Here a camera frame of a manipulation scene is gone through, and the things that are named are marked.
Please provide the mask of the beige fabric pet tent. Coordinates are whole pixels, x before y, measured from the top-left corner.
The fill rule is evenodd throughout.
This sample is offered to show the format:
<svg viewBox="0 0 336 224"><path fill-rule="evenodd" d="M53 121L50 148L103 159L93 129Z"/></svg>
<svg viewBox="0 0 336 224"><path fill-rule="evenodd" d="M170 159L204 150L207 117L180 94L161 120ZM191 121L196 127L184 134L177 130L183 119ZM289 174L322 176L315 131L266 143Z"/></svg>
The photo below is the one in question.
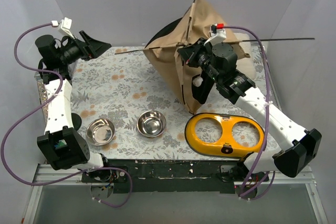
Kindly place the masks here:
<svg viewBox="0 0 336 224"><path fill-rule="evenodd" d="M191 114L206 102L212 87L235 104L256 86L237 68L250 55L206 0L193 0L182 18L150 40L144 54Z"/></svg>

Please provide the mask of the black tent pole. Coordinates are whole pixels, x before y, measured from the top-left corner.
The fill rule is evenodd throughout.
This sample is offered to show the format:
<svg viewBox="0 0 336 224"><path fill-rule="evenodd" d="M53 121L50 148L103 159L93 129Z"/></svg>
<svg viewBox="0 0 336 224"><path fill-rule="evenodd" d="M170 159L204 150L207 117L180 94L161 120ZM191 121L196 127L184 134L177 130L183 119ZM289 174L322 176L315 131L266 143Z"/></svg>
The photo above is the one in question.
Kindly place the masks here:
<svg viewBox="0 0 336 224"><path fill-rule="evenodd" d="M207 2L205 0L193 0L188 12L185 35L181 42L183 46L178 51L181 59L181 91L183 102L188 106L204 104L206 96L203 95L203 87L193 84L196 78L202 76L202 70L197 63L197 54L201 50L199 40L205 40L208 35Z"/></svg>
<svg viewBox="0 0 336 224"><path fill-rule="evenodd" d="M260 41L269 42L269 41L295 41L295 40L315 40L314 37L301 37L301 38L275 38L275 39L261 39ZM257 42L257 39L245 39L245 40L238 40L234 42L229 42L229 44L239 44L241 42ZM121 54L128 54L132 52L143 52L146 50L154 50L154 49L161 49L161 47L152 47L152 48L144 48L144 49L136 49L136 50L130 50L130 51L121 51L121 52L115 52L115 55L121 55Z"/></svg>

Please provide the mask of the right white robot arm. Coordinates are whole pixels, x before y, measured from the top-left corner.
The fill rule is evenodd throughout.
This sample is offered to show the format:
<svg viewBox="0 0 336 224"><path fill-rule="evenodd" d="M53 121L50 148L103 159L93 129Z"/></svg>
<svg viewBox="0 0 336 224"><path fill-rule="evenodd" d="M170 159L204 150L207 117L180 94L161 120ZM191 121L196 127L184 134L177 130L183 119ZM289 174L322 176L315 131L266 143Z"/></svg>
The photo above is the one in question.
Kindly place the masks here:
<svg viewBox="0 0 336 224"><path fill-rule="evenodd" d="M201 68L205 80L215 83L225 99L252 116L278 143L278 151L250 151L243 157L237 168L242 180L271 170L294 178L316 157L321 133L305 129L270 103L269 96L263 95L249 77L237 70L238 56L230 44L211 46L201 38L177 52L184 65Z"/></svg>

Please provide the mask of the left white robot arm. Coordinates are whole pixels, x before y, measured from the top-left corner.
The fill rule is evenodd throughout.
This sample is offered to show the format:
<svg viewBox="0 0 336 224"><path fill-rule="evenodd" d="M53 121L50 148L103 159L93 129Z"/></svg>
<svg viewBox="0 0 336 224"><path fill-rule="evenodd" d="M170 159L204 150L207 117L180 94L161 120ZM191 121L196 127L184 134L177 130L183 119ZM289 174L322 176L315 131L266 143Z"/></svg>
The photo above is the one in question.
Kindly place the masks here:
<svg viewBox="0 0 336 224"><path fill-rule="evenodd" d="M78 59L96 59L111 45L90 37L83 30L81 39L64 36L57 46L52 35L42 35L35 41L42 60L39 69L47 91L47 123L45 132L37 138L37 145L55 170L77 168L94 169L100 182L111 178L112 170L105 165L101 154L90 152L88 143L78 133L81 118L71 111L72 71L70 65Z"/></svg>

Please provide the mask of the cream fluffy pillow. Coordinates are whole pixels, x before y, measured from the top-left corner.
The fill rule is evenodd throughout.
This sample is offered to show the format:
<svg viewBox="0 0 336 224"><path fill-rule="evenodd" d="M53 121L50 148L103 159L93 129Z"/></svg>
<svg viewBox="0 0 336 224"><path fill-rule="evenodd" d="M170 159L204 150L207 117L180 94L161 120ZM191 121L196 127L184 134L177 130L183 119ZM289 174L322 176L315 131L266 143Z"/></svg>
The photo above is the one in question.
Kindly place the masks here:
<svg viewBox="0 0 336 224"><path fill-rule="evenodd" d="M249 55L249 58L239 59L237 61L237 69L240 72L244 73L250 79L254 80L257 72L254 66L253 56L251 55L252 47L251 47L251 43L249 42L250 37L248 34L245 34L245 33L234 33L234 34L238 40L241 40L241 41L248 40L247 42L239 43L244 53Z"/></svg>

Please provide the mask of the glitter toy microphone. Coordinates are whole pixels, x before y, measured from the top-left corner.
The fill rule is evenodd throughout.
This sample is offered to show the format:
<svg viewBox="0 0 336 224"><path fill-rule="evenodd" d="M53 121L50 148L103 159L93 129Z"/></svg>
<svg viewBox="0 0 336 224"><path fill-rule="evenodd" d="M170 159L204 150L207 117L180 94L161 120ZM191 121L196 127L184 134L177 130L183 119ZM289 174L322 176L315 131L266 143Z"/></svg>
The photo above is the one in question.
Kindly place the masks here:
<svg viewBox="0 0 336 224"><path fill-rule="evenodd" d="M44 85L44 82L43 82L43 79L42 77L40 76L40 73L39 72L36 72L35 75L35 80L37 82L37 89L38 89L38 93L39 93L39 100L40 100L40 103L44 103L48 97L47 97L47 91L45 89L45 85Z"/></svg>

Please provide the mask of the floral table mat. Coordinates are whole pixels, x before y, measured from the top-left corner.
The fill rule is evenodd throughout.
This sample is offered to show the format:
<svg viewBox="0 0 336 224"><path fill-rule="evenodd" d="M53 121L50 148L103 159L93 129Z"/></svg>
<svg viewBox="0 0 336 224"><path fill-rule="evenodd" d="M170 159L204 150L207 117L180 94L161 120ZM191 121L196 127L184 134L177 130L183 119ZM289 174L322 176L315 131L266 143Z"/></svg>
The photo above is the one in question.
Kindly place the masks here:
<svg viewBox="0 0 336 224"><path fill-rule="evenodd" d="M113 140L91 151L113 159L201 160L184 137L191 114L150 64L139 47L112 47L95 60L76 63L71 110L80 115L85 135L94 120L109 119ZM139 116L156 110L166 118L162 135L147 138L137 129Z"/></svg>

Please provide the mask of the right steel bowl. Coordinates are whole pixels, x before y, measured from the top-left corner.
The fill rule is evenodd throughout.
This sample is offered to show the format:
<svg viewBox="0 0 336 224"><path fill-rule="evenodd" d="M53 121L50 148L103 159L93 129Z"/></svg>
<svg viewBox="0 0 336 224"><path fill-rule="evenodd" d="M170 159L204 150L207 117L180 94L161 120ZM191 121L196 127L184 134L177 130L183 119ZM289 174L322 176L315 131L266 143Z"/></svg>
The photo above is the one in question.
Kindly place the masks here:
<svg viewBox="0 0 336 224"><path fill-rule="evenodd" d="M166 118L159 111L146 111L139 116L136 126L141 135L158 137L166 128Z"/></svg>

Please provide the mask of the steel bowl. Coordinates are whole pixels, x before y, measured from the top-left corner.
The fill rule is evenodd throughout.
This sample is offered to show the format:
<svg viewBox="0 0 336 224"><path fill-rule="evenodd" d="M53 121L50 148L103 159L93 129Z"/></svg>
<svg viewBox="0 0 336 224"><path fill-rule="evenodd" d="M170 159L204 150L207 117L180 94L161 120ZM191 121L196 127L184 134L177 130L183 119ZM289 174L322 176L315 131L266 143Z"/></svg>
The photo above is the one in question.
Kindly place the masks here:
<svg viewBox="0 0 336 224"><path fill-rule="evenodd" d="M158 137L166 128L166 118L159 111L146 111L139 116L136 126L141 135Z"/></svg>
<svg viewBox="0 0 336 224"><path fill-rule="evenodd" d="M86 141L94 146L110 143L115 135L114 124L108 119L96 119L86 130Z"/></svg>

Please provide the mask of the left steel bowl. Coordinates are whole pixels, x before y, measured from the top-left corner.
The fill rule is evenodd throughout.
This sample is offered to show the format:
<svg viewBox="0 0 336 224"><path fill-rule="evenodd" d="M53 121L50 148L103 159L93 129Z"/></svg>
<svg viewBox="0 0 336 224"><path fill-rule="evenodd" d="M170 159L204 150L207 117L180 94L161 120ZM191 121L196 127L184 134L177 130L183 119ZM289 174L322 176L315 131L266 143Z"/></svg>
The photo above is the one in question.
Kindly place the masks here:
<svg viewBox="0 0 336 224"><path fill-rule="evenodd" d="M86 141L94 146L110 143L115 135L114 124L108 119L96 119L86 130Z"/></svg>

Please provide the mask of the yellow double bowl holder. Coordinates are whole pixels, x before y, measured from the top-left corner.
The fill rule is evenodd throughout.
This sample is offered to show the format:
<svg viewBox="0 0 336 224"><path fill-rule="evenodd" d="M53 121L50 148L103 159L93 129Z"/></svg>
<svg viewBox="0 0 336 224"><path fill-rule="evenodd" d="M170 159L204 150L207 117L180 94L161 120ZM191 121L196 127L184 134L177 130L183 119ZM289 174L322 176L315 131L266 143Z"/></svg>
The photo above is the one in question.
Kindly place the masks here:
<svg viewBox="0 0 336 224"><path fill-rule="evenodd" d="M204 119L216 122L222 129L219 139L212 143L201 140L196 134L197 122ZM243 146L234 139L232 129L238 123L248 123L256 128L259 138L255 146ZM192 116L185 126L184 135L193 151L206 156L229 158L241 158L251 152L258 153L264 140L263 128L256 121L245 116L218 113L199 113Z"/></svg>

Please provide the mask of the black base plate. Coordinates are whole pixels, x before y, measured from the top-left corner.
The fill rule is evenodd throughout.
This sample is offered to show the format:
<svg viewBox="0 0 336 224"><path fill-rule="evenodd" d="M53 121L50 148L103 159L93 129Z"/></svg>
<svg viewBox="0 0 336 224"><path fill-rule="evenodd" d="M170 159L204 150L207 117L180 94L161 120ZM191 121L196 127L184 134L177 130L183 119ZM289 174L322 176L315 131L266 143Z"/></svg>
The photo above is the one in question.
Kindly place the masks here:
<svg viewBox="0 0 336 224"><path fill-rule="evenodd" d="M79 169L59 170L74 174L81 184L107 186L115 194L219 192L235 194L247 171L236 161L110 159L108 170L81 173Z"/></svg>

